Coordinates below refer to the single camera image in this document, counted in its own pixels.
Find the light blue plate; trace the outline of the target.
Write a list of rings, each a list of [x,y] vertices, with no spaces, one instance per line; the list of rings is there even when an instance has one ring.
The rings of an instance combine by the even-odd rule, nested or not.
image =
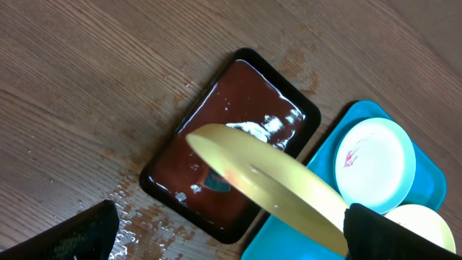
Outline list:
[[[343,135],[335,153],[337,188],[350,205],[385,214],[404,201],[416,175],[409,135],[386,118],[368,118]]]

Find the green rimmed plate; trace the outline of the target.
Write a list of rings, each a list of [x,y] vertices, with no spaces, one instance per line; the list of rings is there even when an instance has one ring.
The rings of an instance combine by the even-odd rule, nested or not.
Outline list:
[[[192,150],[231,186],[334,253],[348,254],[347,203],[288,154],[244,131],[208,124],[186,135]]]
[[[405,204],[392,209],[385,217],[430,242],[456,253],[451,229],[436,211],[418,204]]]

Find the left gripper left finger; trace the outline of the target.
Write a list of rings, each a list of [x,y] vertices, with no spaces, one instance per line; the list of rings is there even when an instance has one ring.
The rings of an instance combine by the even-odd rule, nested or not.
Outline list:
[[[106,199],[1,252],[2,259],[108,259],[119,228],[115,202]]]

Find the green rimmed plate front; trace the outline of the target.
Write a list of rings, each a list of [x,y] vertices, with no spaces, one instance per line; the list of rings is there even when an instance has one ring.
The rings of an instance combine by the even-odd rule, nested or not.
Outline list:
[[[186,135],[192,150],[231,186],[334,253],[348,254],[347,203],[288,154],[244,131],[208,124]]]

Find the green and orange sponge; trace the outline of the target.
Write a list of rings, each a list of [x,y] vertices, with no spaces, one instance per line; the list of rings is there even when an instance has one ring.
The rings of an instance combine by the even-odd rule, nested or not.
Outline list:
[[[209,169],[206,172],[203,180],[201,181],[201,184],[206,188],[216,192],[227,193],[231,189],[230,184],[226,182],[226,180],[213,169]]]

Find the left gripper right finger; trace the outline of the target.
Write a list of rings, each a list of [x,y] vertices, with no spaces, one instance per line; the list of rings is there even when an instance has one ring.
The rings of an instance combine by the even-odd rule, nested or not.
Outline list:
[[[357,203],[344,212],[343,231],[351,260],[461,260],[459,255]]]

